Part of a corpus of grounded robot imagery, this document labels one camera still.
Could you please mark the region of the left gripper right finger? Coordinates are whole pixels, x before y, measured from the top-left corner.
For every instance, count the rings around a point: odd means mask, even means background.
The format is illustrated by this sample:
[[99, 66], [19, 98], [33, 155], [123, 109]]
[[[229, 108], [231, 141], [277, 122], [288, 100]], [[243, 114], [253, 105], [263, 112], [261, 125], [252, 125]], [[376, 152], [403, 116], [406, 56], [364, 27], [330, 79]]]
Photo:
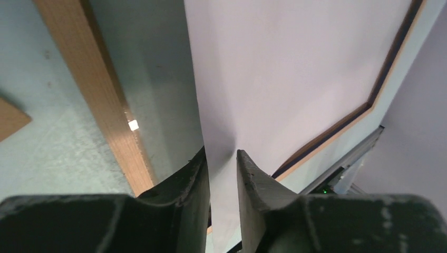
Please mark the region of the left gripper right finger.
[[297, 194], [237, 151], [243, 252], [446, 252], [446, 222], [412, 194]]

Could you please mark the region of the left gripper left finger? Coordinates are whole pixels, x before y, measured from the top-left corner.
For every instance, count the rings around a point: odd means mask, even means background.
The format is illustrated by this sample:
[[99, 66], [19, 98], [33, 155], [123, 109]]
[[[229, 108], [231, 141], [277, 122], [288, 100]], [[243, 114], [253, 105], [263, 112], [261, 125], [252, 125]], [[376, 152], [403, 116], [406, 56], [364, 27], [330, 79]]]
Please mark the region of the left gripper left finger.
[[1, 252], [204, 252], [205, 150], [137, 197], [22, 195], [1, 202]]

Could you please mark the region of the landscape photo print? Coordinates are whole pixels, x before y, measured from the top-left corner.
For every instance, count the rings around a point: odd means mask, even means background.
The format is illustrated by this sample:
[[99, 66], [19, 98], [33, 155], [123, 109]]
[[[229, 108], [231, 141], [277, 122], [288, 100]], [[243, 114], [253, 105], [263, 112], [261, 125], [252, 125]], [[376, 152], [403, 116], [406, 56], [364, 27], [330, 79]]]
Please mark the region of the landscape photo print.
[[185, 1], [214, 252], [239, 226], [236, 151], [267, 174], [365, 104], [412, 1]]

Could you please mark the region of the brown cardboard backing board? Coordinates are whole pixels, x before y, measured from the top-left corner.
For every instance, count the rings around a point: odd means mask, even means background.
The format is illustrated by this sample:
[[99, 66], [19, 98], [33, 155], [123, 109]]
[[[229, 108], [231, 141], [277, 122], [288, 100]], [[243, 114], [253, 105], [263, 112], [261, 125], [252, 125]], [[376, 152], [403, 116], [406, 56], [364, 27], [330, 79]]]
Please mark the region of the brown cardboard backing board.
[[1, 141], [26, 126], [32, 118], [5, 99], [1, 98]]

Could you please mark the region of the wooden picture frame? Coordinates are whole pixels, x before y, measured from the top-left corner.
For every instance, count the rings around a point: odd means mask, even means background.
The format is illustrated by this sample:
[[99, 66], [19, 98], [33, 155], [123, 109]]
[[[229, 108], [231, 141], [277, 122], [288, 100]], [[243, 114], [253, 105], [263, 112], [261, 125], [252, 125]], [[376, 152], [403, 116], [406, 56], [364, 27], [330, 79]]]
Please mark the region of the wooden picture frame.
[[[87, 1], [36, 1], [35, 5], [133, 193], [138, 195], [152, 188], [157, 177], [138, 134], [128, 125], [133, 116], [91, 5]], [[274, 173], [277, 181], [289, 176], [378, 107], [425, 7], [426, 1], [411, 2], [368, 101], [296, 151]]]

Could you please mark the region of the clear acrylic sheet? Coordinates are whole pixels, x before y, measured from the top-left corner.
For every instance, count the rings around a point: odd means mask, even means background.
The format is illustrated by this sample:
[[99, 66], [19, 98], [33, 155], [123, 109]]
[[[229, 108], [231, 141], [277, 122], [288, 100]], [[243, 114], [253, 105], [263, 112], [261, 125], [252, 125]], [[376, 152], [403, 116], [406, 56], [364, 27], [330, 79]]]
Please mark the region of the clear acrylic sheet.
[[183, 1], [92, 1], [158, 181], [203, 146]]

